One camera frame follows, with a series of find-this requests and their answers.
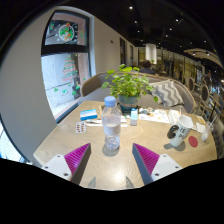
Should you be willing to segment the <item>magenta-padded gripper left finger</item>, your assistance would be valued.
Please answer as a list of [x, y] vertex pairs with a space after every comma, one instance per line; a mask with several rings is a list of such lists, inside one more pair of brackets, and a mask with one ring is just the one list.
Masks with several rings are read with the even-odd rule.
[[91, 144], [87, 143], [66, 155], [57, 154], [42, 169], [79, 185], [90, 155]]

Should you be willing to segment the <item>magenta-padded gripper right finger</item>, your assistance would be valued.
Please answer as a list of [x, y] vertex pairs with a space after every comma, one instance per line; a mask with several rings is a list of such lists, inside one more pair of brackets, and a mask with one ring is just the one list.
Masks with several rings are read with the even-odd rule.
[[133, 144], [132, 153], [145, 185], [182, 169], [169, 155], [159, 155], [136, 143]]

